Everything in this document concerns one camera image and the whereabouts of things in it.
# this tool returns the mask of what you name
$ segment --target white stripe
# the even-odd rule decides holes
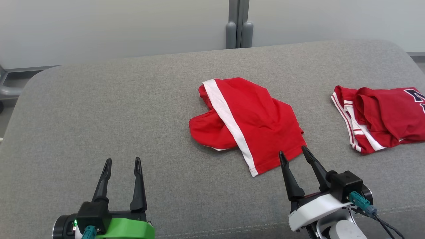
[[[224,150],[228,150],[228,148],[213,148],[213,149],[215,149],[215,150],[217,150],[217,151],[224,151]]]
[[[215,111],[217,111],[221,120],[225,123],[230,133],[233,135],[233,138],[238,144],[239,149],[242,151],[242,154],[246,163],[248,164],[251,175],[253,177],[257,176],[258,172],[255,169],[254,159],[252,157],[251,151],[248,148],[241,129],[239,128],[238,124],[235,121],[235,118],[232,115],[232,112],[230,111],[226,99],[218,88],[217,82],[215,82],[215,79],[211,79],[204,81],[202,84],[205,87],[205,91],[208,94],[208,98],[210,99],[212,106],[214,107]]]
[[[347,110],[350,115],[352,115],[353,117],[351,118],[353,125],[358,126],[362,132],[364,133],[364,135],[366,136],[367,140],[369,141],[370,145],[372,146],[373,150],[378,151],[381,149],[385,149],[384,146],[380,145],[371,135],[371,133],[369,132],[368,128],[366,127],[366,125],[359,125],[359,123],[357,123],[356,118],[354,117],[354,109],[352,105],[347,105],[344,110]]]
[[[354,131],[354,135],[364,135],[364,133],[361,130],[357,130],[357,131]]]
[[[331,96],[332,101],[334,102],[335,106],[337,107],[337,110],[339,111],[339,113],[341,114],[341,116],[343,117],[343,119],[346,123],[348,135],[350,136],[350,145],[352,146],[353,149],[361,152],[362,149],[358,145],[356,138],[354,138],[354,132],[353,132],[353,129],[351,128],[350,122],[347,121],[348,119],[350,119],[350,116],[346,112],[341,111],[341,109],[344,109],[344,107],[342,107],[340,102],[338,101],[337,93],[334,92],[332,94],[332,96]]]

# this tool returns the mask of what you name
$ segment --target gray fabric surface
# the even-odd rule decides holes
[[[207,110],[201,82],[231,77],[290,104],[324,167],[357,174],[384,219],[422,238],[425,144],[361,156],[330,100],[336,85],[425,92],[425,76],[408,55],[376,40],[121,59],[37,74],[0,145],[0,238],[50,237],[58,216],[91,199],[109,157],[109,209],[128,210],[136,156],[157,238],[305,238],[288,227],[279,168],[252,178],[238,149],[216,152],[190,137],[189,119]],[[318,191],[303,157],[290,166],[306,193]],[[388,238],[371,219],[358,222],[371,238]]]

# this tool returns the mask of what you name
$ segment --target red jersey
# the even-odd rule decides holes
[[[207,80],[198,91],[209,111],[189,121],[190,134],[218,151],[238,146],[253,177],[278,167],[281,150],[288,160],[302,153],[292,107],[266,88],[238,77]]]
[[[414,87],[356,90],[338,85],[331,98],[346,122],[350,144],[363,154],[425,141],[425,96]]]

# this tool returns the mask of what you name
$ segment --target cable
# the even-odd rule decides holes
[[[390,235],[391,239],[395,239],[395,237],[390,232],[390,230],[388,230],[388,227],[385,226],[385,224],[381,221],[381,219],[378,217],[378,215],[376,213],[373,213],[373,217],[376,218],[376,220],[381,224],[381,226],[385,229],[385,231],[387,231],[387,233],[388,233],[388,235]]]
[[[352,210],[353,212],[360,213],[360,214],[362,214],[363,216],[369,217],[369,215],[368,215],[368,214],[366,214],[366,213],[364,213],[364,212],[362,212],[362,211],[360,211],[360,210],[357,210],[357,209],[355,209],[355,208],[352,208],[351,210]],[[373,220],[375,220],[375,221],[379,222],[379,221],[378,221],[376,218],[374,218],[374,217],[370,217],[370,218],[372,218]],[[404,238],[404,236],[403,236],[403,234],[401,234],[401,232],[400,232],[400,231],[398,231],[395,227],[391,226],[390,224],[388,224],[387,222],[385,222],[385,221],[384,221],[384,220],[382,220],[382,219],[381,219],[381,221],[382,221],[382,223],[383,223],[385,226],[387,226],[388,228],[390,228],[390,229],[392,229],[393,231],[395,231],[395,232],[397,233],[397,235],[399,235],[402,239],[405,239],[405,238]]]

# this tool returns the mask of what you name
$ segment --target jersey number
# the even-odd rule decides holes
[[[415,99],[415,102],[424,102],[425,100],[425,95],[421,94],[420,92],[414,90],[414,89],[407,89],[404,90],[406,93],[410,94],[411,96],[413,96],[413,98]],[[422,110],[425,113],[425,104],[424,103],[420,103],[420,105],[422,106]]]

